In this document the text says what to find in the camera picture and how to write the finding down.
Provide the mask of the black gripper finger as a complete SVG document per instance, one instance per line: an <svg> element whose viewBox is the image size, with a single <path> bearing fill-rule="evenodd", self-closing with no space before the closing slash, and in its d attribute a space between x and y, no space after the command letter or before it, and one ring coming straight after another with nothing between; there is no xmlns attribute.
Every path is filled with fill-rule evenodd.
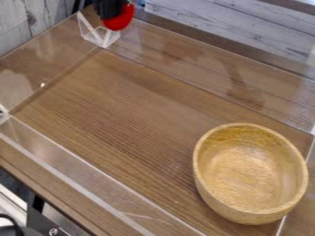
<svg viewBox="0 0 315 236"><path fill-rule="evenodd" d="M95 0L95 13L101 19L122 18L127 14L129 0Z"/></svg>

